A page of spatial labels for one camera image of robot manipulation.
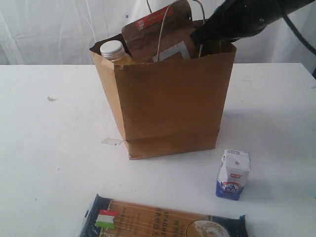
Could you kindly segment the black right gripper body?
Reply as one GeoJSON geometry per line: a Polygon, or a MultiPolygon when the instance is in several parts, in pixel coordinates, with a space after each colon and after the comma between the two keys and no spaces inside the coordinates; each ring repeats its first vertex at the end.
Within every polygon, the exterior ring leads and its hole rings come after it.
{"type": "Polygon", "coordinates": [[[310,3],[311,0],[227,0],[223,12],[225,30],[254,32],[310,3]]]}

